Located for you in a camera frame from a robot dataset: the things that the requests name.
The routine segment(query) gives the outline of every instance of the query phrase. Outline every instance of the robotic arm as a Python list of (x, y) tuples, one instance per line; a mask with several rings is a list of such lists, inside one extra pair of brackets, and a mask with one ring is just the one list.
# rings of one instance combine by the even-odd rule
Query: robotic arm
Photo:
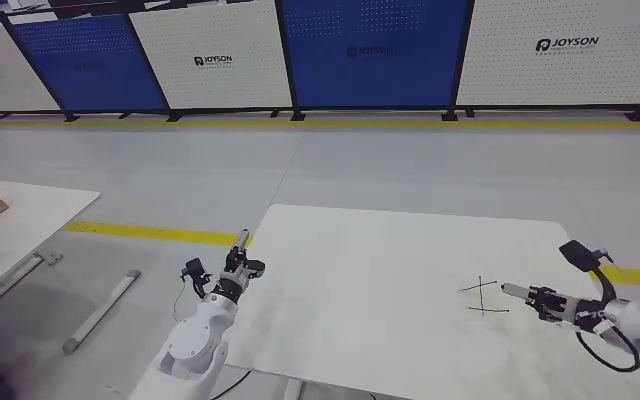
[[(609, 254), (603, 250), (591, 252), (575, 240), (560, 247), (560, 252), (581, 271), (596, 275), (602, 284), (601, 300), (567, 296), (548, 287), (523, 288), (511, 283), (503, 284), (502, 291), (524, 299), (525, 304), (533, 307), (543, 321), (573, 324), (580, 344), (605, 366), (617, 372), (633, 372), (640, 368), (640, 303), (617, 298), (613, 285), (599, 268), (602, 257), (613, 263)], [(616, 367), (603, 360), (584, 342), (581, 331), (596, 334), (610, 345), (632, 354), (634, 365)]]
[(227, 358), (228, 345), (222, 335), (233, 325), (238, 299), (249, 281), (261, 277), (265, 270), (263, 262), (247, 259), (248, 240), (246, 229), (238, 234), (211, 293), (205, 292), (204, 285), (213, 275), (205, 272), (200, 259), (187, 262), (181, 278), (184, 281), (186, 276), (191, 277), (202, 302), (195, 315), (173, 328), (131, 400), (208, 399)]

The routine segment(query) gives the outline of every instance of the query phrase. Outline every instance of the perforated panel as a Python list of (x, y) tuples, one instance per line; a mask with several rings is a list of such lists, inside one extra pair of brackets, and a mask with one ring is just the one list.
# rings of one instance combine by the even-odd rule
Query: perforated panel
[(466, 0), (283, 0), (302, 107), (449, 103)]
[(0, 111), (59, 110), (20, 50), (0, 25)]
[(272, 1), (132, 14), (172, 108), (290, 107)]
[(165, 108), (123, 16), (21, 24), (15, 30), (65, 108)]
[(476, 0), (458, 104), (640, 102), (640, 15), (628, 24), (626, 2)]

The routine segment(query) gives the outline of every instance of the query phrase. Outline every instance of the yellow line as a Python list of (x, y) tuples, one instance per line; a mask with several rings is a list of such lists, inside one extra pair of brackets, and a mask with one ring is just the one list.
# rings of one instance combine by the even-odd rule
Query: yellow line
[[(613, 283), (640, 284), (640, 269), (621, 268), (623, 272), (612, 266), (603, 266), (600, 269)], [(593, 272), (589, 272), (589, 275), (591, 275), (591, 279), (594, 281), (598, 280)]]
[(231, 246), (237, 233), (191, 231), (185, 229), (157, 228), (153, 226), (135, 226), (105, 224), (101, 222), (71, 222), (65, 227), (70, 232), (97, 233), (100, 235), (113, 235), (125, 237), (137, 237), (144, 239), (171, 240), (176, 242), (205, 243)]
[(0, 121), (0, 127), (360, 127), (360, 128), (536, 128), (536, 129), (640, 129), (637, 122), (562, 122), (562, 121), (395, 121), (395, 120), (323, 120), (308, 119), (291, 122), (288, 119), (248, 119), (199, 121), (185, 118), (178, 122), (158, 121)]
[[(231, 246), (236, 233), (191, 231), (186, 229), (158, 228), (153, 226), (135, 226), (106, 224), (102, 222), (71, 222), (65, 227), (69, 232), (85, 232), (100, 235), (137, 237), (143, 239), (170, 240), (176, 242), (216, 244)], [(602, 267), (605, 275), (614, 283), (640, 284), (640, 269), (625, 268), (624, 273), (611, 266)]]

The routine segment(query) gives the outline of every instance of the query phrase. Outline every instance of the black cable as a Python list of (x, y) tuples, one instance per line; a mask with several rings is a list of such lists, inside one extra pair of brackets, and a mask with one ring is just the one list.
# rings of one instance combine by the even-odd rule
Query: black cable
[(618, 334), (618, 336), (620, 336), (620, 339), (622, 339), (622, 341), (631, 350), (631, 353), (633, 354), (633, 360), (634, 360), (633, 366), (626, 367), (626, 368), (620, 368), (620, 367), (616, 367), (615, 365), (612, 365), (612, 364), (608, 363), (607, 361), (602, 359), (602, 357), (597, 355), (591, 349), (591, 347), (589, 347), (589, 345), (587, 345), (585, 343), (584, 339), (582, 339), (582, 335), (580, 334), (580, 332), (576, 332), (576, 336), (578, 337), (578, 341), (580, 342), (582, 347), (584, 347), (584, 349), (587, 350), (587, 352), (589, 352), (589, 354), (591, 354), (591, 356), (593, 356), (593, 358), (595, 358), (596, 360), (600, 361), (601, 364), (611, 368), (612, 370), (614, 370), (616, 372), (633, 372), (633, 371), (637, 370), (638, 368), (640, 368), (640, 355), (638, 354), (638, 349), (636, 348), (636, 346), (634, 346), (633, 343), (631, 343), (631, 341), (629, 339), (627, 339), (627, 337), (620, 331), (620, 329), (618, 329), (615, 326), (612, 326), (611, 329), (613, 329), (613, 331), (616, 334)]
[(249, 374), (251, 373), (251, 371), (247, 372), (246, 374), (244, 374), (244, 376), (242, 378), (240, 378), (240, 380), (236, 383), (234, 383), (233, 385), (229, 386), (229, 388), (227, 390), (225, 390), (224, 392), (220, 393), (219, 395), (217, 395), (216, 397), (214, 397), (211, 400), (218, 400), (220, 397), (224, 396), (225, 394), (229, 393), (230, 391), (232, 391), (233, 389), (235, 389), (236, 386), (238, 386), (239, 384), (242, 383), (242, 381), (244, 381), (245, 379), (247, 379), (247, 376), (249, 376)]
[(176, 297), (176, 301), (173, 302), (173, 319), (178, 322), (178, 312), (176, 311), (176, 306), (178, 305), (178, 300), (180, 300), (180, 296), (182, 296), (182, 292), (184, 292), (184, 288), (187, 286), (187, 282), (182, 282), (182, 289), (180, 289), (180, 293), (178, 297)]

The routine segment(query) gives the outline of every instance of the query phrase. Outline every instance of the white table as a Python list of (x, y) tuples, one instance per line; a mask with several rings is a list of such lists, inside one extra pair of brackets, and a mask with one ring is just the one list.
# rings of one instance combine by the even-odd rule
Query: white table
[[(98, 198), (100, 193), (0, 181), (0, 199), (9, 209), (0, 214), (0, 296), (43, 262), (62, 259), (44, 245), (55, 232)], [(140, 275), (130, 271), (107, 303), (97, 308), (65, 343), (70, 354), (89, 334), (122, 293)]]
[[(599, 297), (553, 222), (272, 206), (249, 248), (251, 283), (227, 363), (408, 399), (633, 399), (640, 379), (593, 360), (498, 280)], [(622, 365), (630, 356), (596, 351)]]

